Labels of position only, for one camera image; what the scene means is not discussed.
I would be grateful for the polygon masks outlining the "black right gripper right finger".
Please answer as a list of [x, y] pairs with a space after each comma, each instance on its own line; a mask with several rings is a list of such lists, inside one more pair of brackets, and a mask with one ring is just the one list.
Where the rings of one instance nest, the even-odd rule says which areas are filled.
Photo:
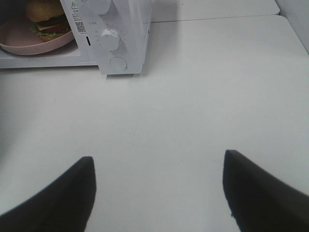
[[308, 195], [285, 184], [236, 150], [227, 150], [223, 190], [242, 232], [307, 232]]

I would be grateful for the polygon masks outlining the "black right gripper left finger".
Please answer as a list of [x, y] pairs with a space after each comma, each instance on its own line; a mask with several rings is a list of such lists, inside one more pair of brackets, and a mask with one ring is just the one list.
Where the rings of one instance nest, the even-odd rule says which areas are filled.
[[39, 193], [0, 216], [2, 232], [83, 232], [96, 197], [94, 159], [80, 158]]

